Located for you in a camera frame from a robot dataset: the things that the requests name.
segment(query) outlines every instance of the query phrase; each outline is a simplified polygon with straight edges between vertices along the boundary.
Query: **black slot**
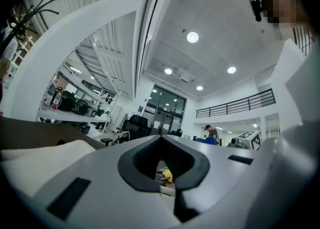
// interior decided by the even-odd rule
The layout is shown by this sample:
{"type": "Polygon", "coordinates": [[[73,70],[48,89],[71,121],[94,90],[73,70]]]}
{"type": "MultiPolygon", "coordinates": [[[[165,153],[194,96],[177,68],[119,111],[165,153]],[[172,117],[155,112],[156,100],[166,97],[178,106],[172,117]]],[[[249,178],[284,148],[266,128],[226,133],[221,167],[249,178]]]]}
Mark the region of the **black slot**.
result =
{"type": "Polygon", "coordinates": [[[250,165],[252,163],[252,161],[254,160],[254,159],[251,159],[251,158],[241,157],[241,156],[237,156],[237,155],[230,155],[228,157],[228,159],[232,160],[232,161],[235,161],[235,162],[248,164],[248,165],[250,165]]]}
{"type": "Polygon", "coordinates": [[[69,186],[47,207],[47,211],[57,218],[65,220],[82,194],[85,192],[90,180],[77,177],[69,186]]]}

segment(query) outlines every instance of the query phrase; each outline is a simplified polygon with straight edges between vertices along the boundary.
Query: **balcony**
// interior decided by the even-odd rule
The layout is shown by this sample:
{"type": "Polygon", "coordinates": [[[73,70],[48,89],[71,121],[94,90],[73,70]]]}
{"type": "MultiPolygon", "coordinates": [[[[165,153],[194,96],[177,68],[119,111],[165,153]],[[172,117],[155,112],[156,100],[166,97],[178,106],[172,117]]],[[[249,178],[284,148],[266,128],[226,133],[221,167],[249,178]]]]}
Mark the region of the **balcony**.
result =
{"type": "Polygon", "coordinates": [[[258,94],[241,98],[236,101],[199,109],[196,111],[196,118],[229,115],[269,106],[275,103],[276,99],[272,88],[270,88],[258,94]]]}

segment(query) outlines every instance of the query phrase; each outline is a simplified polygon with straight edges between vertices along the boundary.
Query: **white curved panel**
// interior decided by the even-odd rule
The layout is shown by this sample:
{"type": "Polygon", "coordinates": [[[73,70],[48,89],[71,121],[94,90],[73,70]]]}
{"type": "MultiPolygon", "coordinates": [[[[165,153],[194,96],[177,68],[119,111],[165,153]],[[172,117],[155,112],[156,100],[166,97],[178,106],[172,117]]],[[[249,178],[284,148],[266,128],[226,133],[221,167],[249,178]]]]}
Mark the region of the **white curved panel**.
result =
{"type": "Polygon", "coordinates": [[[67,15],[35,43],[7,93],[4,116],[35,121],[46,88],[66,57],[108,22],[134,12],[139,0],[101,0],[67,15]]]}

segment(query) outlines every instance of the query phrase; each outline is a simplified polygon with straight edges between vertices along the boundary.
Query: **person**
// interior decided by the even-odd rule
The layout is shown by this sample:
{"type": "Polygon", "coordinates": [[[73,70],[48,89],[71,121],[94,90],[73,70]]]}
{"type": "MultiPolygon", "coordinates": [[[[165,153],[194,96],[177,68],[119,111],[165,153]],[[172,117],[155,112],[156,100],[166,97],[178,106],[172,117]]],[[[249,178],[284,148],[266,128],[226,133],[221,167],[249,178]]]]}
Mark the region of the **person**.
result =
{"type": "Polygon", "coordinates": [[[315,40],[316,30],[302,0],[261,0],[261,10],[267,21],[274,26],[304,26],[315,40]]]}
{"type": "Polygon", "coordinates": [[[105,124],[106,124],[106,126],[108,126],[108,123],[110,122],[110,119],[111,119],[110,112],[109,111],[105,112],[104,114],[102,114],[100,116],[100,118],[101,119],[105,119],[105,122],[98,122],[96,127],[95,127],[96,130],[99,130],[99,129],[103,130],[104,127],[105,127],[105,124]]]}
{"type": "Polygon", "coordinates": [[[214,127],[211,127],[210,125],[206,125],[204,130],[209,132],[208,137],[213,137],[215,141],[217,141],[218,133],[214,127]]]}

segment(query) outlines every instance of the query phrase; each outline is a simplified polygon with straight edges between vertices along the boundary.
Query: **black office chair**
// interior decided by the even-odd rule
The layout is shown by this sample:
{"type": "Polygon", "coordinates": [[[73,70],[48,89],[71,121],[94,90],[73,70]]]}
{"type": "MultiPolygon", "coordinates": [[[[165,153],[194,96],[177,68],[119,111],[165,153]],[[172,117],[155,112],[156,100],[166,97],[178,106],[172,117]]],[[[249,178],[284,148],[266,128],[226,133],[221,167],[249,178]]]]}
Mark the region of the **black office chair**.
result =
{"type": "Polygon", "coordinates": [[[124,121],[123,132],[129,132],[129,139],[139,139],[150,135],[151,128],[148,127],[148,119],[139,115],[132,115],[129,120],[124,121]]]}
{"type": "Polygon", "coordinates": [[[174,135],[174,136],[177,136],[177,137],[181,137],[182,136],[182,129],[179,128],[176,131],[171,131],[169,135],[174,135]]]}
{"type": "MultiPolygon", "coordinates": [[[[134,139],[144,138],[150,135],[151,128],[148,127],[148,119],[139,115],[132,115],[130,119],[124,121],[122,126],[122,135],[111,143],[110,146],[118,145],[134,139]]],[[[110,138],[101,139],[106,146],[112,140],[110,138]]]]}

